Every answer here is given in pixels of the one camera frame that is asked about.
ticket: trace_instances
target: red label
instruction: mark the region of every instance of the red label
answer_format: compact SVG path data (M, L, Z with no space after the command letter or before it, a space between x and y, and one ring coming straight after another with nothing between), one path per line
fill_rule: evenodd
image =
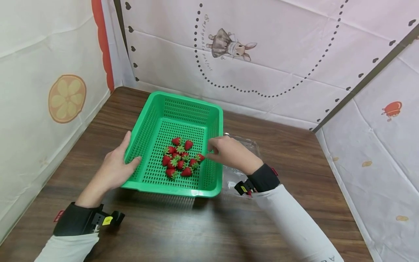
M273 167L271 167L271 169L272 169L272 171L275 173L275 175L276 175L276 176L278 176L277 171L276 171Z
M58 215L55 217L54 222L57 222L63 213L64 213L64 210L61 210L60 212L58 212Z

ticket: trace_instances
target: printed bunny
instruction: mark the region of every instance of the printed bunny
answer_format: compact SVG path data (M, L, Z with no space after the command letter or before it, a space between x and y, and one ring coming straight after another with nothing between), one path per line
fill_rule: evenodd
M211 48L212 56L215 58L229 54L233 57L242 57L245 61L250 62L250 55L246 53L246 50L250 50L257 45L257 43L243 45L236 40L234 34L230 32L227 34L222 28L218 30L215 36L209 35L208 38L212 40L212 44L206 46Z

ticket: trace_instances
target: small orange print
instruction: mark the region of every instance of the small orange print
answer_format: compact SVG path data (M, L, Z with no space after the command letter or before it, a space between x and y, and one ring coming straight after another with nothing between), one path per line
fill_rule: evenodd
M52 119L65 124L75 119L86 99L86 85L76 75L62 75L49 91L48 108Z
M364 163L362 163L362 167L371 166L371 165L372 165L372 161L365 161Z
M400 109L401 102L395 101L383 108L384 112L382 114L386 114L388 116L387 122L390 122L392 117L398 116L398 114L400 113Z
M406 217L406 216L403 216L403 215L398 215L398 216L396 217L396 220L397 220L397 221L407 221L407 220L409 220L409 218L408 218L408 217Z

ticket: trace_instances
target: orange slice print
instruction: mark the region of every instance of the orange slice print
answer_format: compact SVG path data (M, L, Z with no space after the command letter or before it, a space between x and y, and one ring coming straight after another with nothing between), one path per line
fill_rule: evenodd
M86 84L76 75L62 75L49 91L48 108L52 119L65 124L75 119L86 99Z

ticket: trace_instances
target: cloth wall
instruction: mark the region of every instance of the cloth wall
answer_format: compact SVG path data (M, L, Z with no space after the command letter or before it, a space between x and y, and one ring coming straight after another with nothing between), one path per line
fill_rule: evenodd
M0 20L1 242L114 79L100 1L3 1Z
M374 261L419 261L419 40L317 137Z
M313 129L417 25L414 0L121 1L135 87Z

